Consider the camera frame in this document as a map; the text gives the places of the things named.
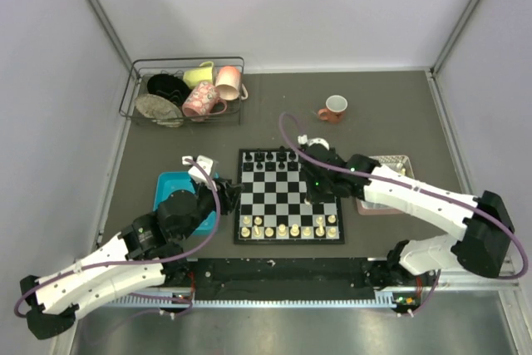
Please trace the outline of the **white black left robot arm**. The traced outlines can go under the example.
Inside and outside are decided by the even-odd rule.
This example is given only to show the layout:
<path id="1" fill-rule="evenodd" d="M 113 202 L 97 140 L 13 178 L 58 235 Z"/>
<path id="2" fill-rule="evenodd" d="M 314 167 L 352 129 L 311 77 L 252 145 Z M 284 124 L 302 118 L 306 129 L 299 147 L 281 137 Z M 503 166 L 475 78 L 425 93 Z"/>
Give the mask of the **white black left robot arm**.
<path id="1" fill-rule="evenodd" d="M 195 253 L 183 250 L 183 242 L 210 214 L 232 213 L 244 190 L 222 178 L 193 187 L 174 191 L 73 265 L 22 279 L 20 301 L 29 307 L 22 318 L 33 336 L 53 338 L 100 306 L 138 290 L 182 284 Z"/>

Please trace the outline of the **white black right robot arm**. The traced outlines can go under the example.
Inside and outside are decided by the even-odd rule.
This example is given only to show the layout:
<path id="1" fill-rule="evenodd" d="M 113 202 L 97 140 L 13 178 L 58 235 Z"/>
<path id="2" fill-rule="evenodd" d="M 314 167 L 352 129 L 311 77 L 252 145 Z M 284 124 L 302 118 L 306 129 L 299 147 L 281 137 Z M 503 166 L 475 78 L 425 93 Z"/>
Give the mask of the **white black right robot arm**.
<path id="1" fill-rule="evenodd" d="M 397 243 L 383 265 L 369 269 L 372 284 L 405 285 L 429 271 L 458 267 L 483 278 L 500 277 L 514 226 L 497 194 L 486 191 L 475 197 L 441 190 L 365 155 L 343 160 L 321 143 L 302 145 L 297 153 L 308 201 L 321 202 L 327 195 L 353 197 L 442 230 L 430 239 Z"/>

